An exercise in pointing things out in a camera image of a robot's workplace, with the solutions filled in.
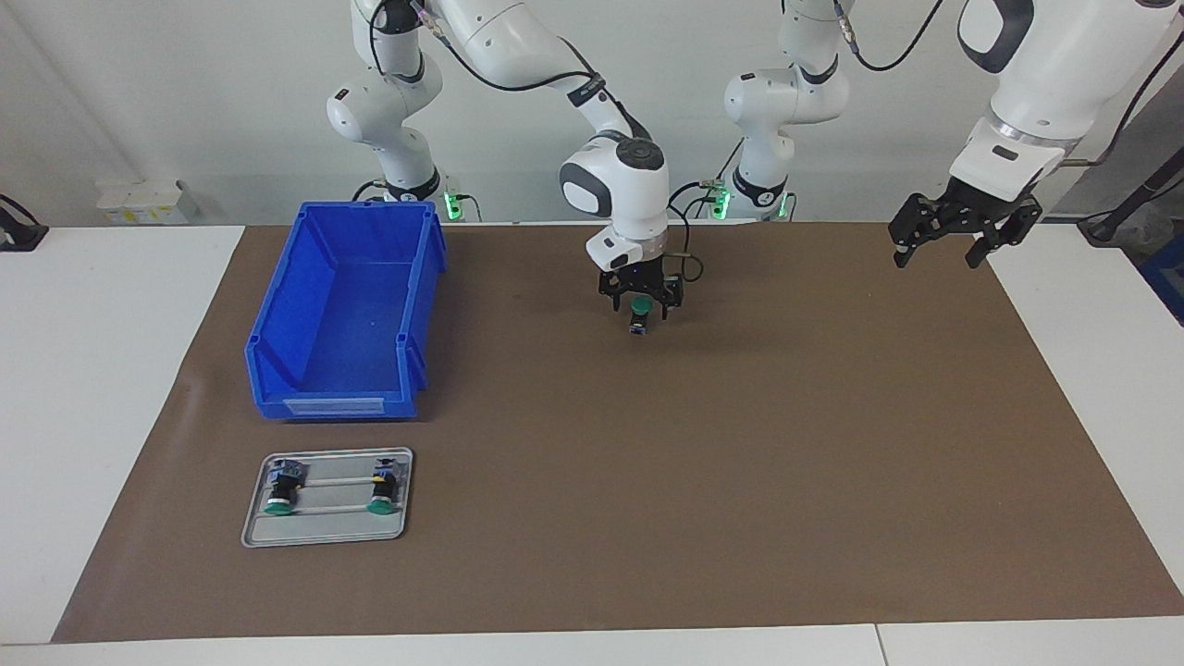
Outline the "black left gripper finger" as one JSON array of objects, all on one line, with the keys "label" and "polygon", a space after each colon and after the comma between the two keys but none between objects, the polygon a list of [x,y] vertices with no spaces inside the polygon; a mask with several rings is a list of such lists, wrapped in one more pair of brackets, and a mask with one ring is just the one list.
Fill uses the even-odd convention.
[{"label": "black left gripper finger", "polygon": [[999,222],[978,223],[974,230],[976,241],[965,254],[966,265],[971,269],[980,268],[990,252],[998,252],[1004,246],[1019,245],[1040,222],[1041,214],[1043,207],[1040,201],[1029,196],[1019,201],[1006,218]]},{"label": "black left gripper finger", "polygon": [[938,239],[942,222],[938,217],[939,205],[920,193],[913,193],[896,212],[888,225],[894,245],[894,263],[905,269],[916,249]]}]

